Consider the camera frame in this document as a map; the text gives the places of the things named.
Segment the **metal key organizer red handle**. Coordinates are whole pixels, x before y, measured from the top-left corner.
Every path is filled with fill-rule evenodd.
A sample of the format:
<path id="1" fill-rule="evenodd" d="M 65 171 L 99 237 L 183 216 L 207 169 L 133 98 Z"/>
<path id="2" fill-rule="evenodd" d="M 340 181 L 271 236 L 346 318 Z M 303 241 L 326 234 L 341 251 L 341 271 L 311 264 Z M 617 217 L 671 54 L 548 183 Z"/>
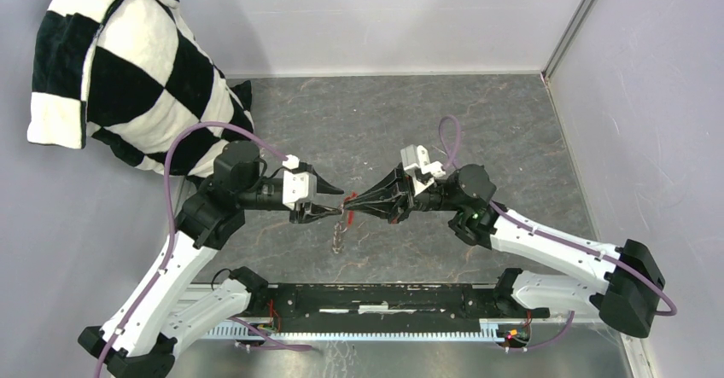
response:
<path id="1" fill-rule="evenodd" d="M 347 202 L 354 199 L 357 195 L 358 194 L 356 192 L 352 192 L 342 201 L 341 205 L 339 206 L 341 216 L 335 223 L 331 243 L 331 250 L 334 254 L 338 254 L 342 251 L 344 234 L 353 223 L 354 212 L 347 211 L 345 205 Z"/>

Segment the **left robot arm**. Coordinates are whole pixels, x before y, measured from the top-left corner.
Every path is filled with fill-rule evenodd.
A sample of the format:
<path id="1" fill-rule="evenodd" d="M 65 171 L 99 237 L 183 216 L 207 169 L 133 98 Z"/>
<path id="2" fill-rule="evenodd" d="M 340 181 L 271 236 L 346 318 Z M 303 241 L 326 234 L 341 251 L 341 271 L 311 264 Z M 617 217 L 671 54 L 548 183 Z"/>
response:
<path id="1" fill-rule="evenodd" d="M 231 142 L 214 160 L 213 174 L 172 218 L 171 233 L 142 281 L 114 316 L 87 327 L 79 344 L 114 377 L 165 377 L 194 342 L 229 317 L 258 316 L 268 305 L 267 283 L 250 269 L 186 306 L 173 310 L 198 272 L 245 224 L 245 213 L 283 211 L 292 224 L 340 214 L 313 204 L 317 194 L 342 189 L 322 179 L 312 165 L 290 155 L 280 178 L 266 177 L 257 144 Z"/>

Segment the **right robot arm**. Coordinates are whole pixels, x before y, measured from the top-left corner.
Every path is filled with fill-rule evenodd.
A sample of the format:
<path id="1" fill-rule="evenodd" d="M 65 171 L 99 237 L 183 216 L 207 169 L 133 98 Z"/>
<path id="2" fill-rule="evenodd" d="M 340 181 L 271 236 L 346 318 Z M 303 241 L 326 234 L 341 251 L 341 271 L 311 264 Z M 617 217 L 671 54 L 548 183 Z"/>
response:
<path id="1" fill-rule="evenodd" d="M 523 309 L 594 313 L 616 331 L 646 338 L 656 317 L 676 313 L 651 250 L 628 239 L 621 246 L 573 236 L 539 224 L 493 200 L 496 186 L 480 165 L 447 178 L 395 167 L 382 181 L 346 201 L 348 211 L 398 224 L 412 212 L 452 212 L 453 234 L 469 246 L 510 253 L 557 273 L 509 270 L 493 293 L 495 310 L 514 317 Z"/>

